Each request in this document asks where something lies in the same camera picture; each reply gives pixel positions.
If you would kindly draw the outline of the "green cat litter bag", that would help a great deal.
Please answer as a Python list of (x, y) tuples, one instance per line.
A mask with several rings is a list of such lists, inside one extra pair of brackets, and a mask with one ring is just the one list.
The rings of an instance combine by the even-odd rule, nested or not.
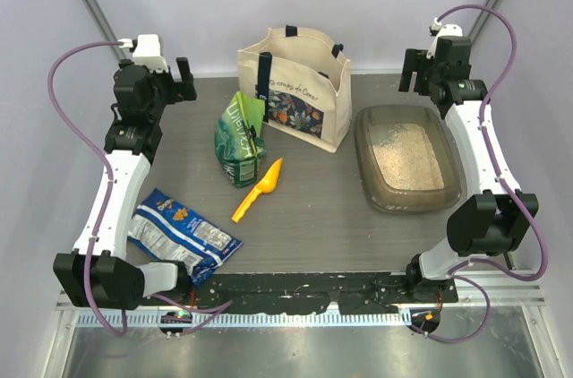
[[(266, 145), (261, 136), (265, 103), (241, 91), (235, 93), (218, 120), (215, 134), (215, 155), (225, 175), (236, 188), (256, 183)], [(252, 148), (244, 128), (253, 125), (259, 145)]]

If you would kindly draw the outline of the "yellow plastic scoop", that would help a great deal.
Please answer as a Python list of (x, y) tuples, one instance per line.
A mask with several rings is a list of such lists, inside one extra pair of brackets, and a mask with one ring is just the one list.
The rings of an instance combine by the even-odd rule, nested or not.
[(235, 210), (231, 220), (238, 223), (250, 209), (252, 204), (262, 194), (273, 193), (278, 185), (281, 168), (283, 165), (283, 158), (277, 159), (265, 173), (263, 178), (252, 188), (252, 190), (244, 197), (241, 204)]

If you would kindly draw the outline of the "black bag clip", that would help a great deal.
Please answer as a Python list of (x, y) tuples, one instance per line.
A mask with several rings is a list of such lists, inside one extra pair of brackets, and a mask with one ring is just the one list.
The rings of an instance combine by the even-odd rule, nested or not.
[(255, 127), (253, 125), (246, 126), (244, 128), (244, 132), (245, 132), (246, 138), (247, 138), (248, 142), (250, 143), (251, 147), (256, 149), (259, 145), (259, 141), (258, 141), (258, 134), (256, 132)]

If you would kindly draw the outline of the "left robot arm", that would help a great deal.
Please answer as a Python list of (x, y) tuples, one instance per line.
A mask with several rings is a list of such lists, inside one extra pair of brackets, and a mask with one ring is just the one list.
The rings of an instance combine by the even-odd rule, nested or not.
[(132, 311), (159, 293), (181, 305), (191, 282), (180, 259), (156, 259), (143, 265), (126, 260), (128, 231), (136, 201), (162, 138), (166, 106), (193, 101), (197, 94), (186, 58), (176, 60), (181, 75), (154, 72), (123, 60), (114, 75), (114, 120), (104, 141), (104, 171), (90, 216), (69, 253), (58, 253), (53, 270), (73, 305)]

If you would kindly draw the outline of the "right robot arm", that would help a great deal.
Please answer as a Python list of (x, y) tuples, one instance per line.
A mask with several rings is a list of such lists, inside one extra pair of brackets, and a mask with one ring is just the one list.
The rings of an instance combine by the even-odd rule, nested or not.
[(430, 97), (454, 137), (468, 197), (449, 216), (445, 238), (406, 267), (404, 289), (423, 302), (447, 289), (451, 270), (515, 251), (539, 209), (511, 174), (492, 125), (487, 87), (470, 77), (471, 40), (459, 30), (436, 33), (427, 50), (409, 48), (399, 88)]

